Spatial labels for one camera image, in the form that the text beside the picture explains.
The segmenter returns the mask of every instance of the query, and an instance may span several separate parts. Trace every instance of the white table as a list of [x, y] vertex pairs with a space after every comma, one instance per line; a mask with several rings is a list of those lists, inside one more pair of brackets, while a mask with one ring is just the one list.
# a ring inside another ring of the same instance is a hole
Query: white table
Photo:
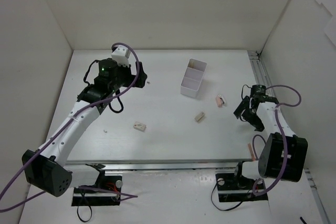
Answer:
[[[83, 76], [90, 63], [108, 58], [110, 53], [110, 50], [73, 53], [49, 136], [86, 86]], [[139, 50], [137, 53], [150, 84], [143, 89], [133, 88], [121, 97], [125, 107], [121, 114], [107, 108], [77, 143], [69, 163], [250, 158], [247, 143], [255, 134], [254, 128], [233, 115], [241, 101], [243, 84], [255, 84], [247, 51]], [[197, 99], [180, 94], [190, 58], [207, 62]], [[98, 66], [93, 65], [88, 80], [93, 82], [97, 74]], [[215, 97], [219, 93], [226, 99], [226, 107], [217, 107]], [[194, 117], [201, 111], [206, 118], [196, 123]], [[146, 131], [134, 130], [135, 121], [145, 123]], [[262, 144], [257, 142], [261, 151]]]
[[[86, 131], [69, 157], [69, 163], [121, 163], [190, 161], [232, 161], [250, 159], [247, 143], [255, 134], [248, 123], [236, 120], [233, 111], [240, 102], [243, 84], [255, 84], [246, 51], [242, 50], [139, 50], [148, 74], [143, 89], [131, 89], [122, 96], [121, 114], [106, 110]], [[85, 87], [84, 73], [94, 59], [104, 59], [109, 50], [75, 51], [61, 91], [51, 135], [72, 108]], [[190, 58], [207, 62], [204, 83], [197, 99], [180, 94], [180, 85]], [[89, 79], [97, 75], [92, 67]], [[227, 107], [218, 108], [215, 96], [221, 93]], [[195, 123], [204, 111], [206, 119]], [[134, 130], [135, 121], [147, 124], [145, 132]], [[261, 141], [257, 150], [262, 150]], [[269, 201], [245, 202], [230, 212], [220, 212], [210, 202], [215, 173], [219, 170], [173, 170], [126, 172], [123, 192], [137, 194], [119, 207], [93, 207], [90, 223], [322, 223], [306, 175], [298, 183], [280, 182]], [[32, 186], [29, 196], [39, 192]], [[25, 205], [20, 224], [81, 223], [71, 207], [72, 190], [55, 198], [44, 194]], [[234, 203], [219, 203], [222, 208]], [[81, 209], [88, 214], [87, 208]]]

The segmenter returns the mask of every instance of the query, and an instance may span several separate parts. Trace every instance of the white wall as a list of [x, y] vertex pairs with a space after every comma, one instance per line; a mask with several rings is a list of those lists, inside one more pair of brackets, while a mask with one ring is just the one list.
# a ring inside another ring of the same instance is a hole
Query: white wall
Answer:
[[287, 0], [47, 0], [73, 49], [261, 49]]
[[[0, 0], [0, 190], [46, 137], [71, 49], [45, 0]], [[25, 198], [21, 176], [0, 209]], [[21, 209], [0, 214], [17, 223]]]
[[[331, 223], [336, 223], [336, 47], [324, 33], [331, 17], [315, 0], [291, 0], [261, 57], [272, 84], [287, 84], [302, 94], [301, 106], [283, 111], [309, 143], [306, 166]], [[280, 101], [297, 101], [291, 92], [276, 94]]]

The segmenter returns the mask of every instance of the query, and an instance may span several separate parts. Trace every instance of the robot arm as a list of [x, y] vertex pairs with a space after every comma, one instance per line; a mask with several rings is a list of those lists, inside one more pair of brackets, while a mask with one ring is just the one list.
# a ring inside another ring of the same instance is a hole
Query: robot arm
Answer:
[[[95, 78], [94, 84], [89, 84], [78, 95], [77, 102], [56, 132], [72, 120], [70, 124], [25, 169], [26, 179], [30, 184], [58, 197], [70, 186], [78, 187], [96, 183], [100, 172], [94, 167], [76, 166], [72, 170], [65, 170], [63, 166], [84, 131], [110, 103], [99, 103], [99, 101], [112, 97], [121, 87], [128, 87], [134, 80], [135, 76], [131, 74], [128, 64], [129, 54], [128, 48], [119, 46], [112, 49], [112, 58], [99, 61], [99, 75]], [[140, 69], [137, 69], [139, 77], [133, 87], [143, 88], [147, 75], [143, 71], [141, 62], [139, 67]], [[97, 105], [76, 113], [93, 103]], [[27, 150], [22, 156], [23, 164], [26, 164], [35, 154], [36, 152]]]
[[306, 159], [308, 143], [306, 139], [297, 137], [288, 126], [280, 108], [276, 108], [278, 100], [266, 95], [266, 87], [254, 85], [250, 96], [246, 96], [234, 115], [240, 116], [254, 126], [256, 131], [266, 130], [269, 135], [266, 145], [256, 162], [243, 162], [238, 166], [244, 177], [256, 179], [260, 177], [276, 178], [283, 163], [284, 149], [280, 129], [275, 119], [275, 110], [278, 110], [278, 119], [286, 135], [288, 146], [287, 164], [282, 180], [298, 182], [301, 178], [303, 165]]

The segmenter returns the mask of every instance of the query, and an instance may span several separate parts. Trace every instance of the white container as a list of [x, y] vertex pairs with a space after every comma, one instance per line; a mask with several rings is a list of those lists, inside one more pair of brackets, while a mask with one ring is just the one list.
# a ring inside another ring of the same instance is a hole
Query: white container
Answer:
[[197, 97], [198, 90], [203, 80], [205, 68], [205, 62], [195, 59], [189, 60], [188, 67], [185, 71], [181, 84], [181, 94], [192, 98]]

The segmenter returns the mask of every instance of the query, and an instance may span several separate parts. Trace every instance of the small white box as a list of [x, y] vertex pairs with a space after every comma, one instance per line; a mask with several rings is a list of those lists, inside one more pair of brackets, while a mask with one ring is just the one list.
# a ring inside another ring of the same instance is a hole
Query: small white box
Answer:
[[197, 97], [198, 90], [203, 80], [205, 68], [205, 62], [195, 59], [189, 60], [188, 67], [185, 71], [181, 84], [181, 94], [192, 98]]

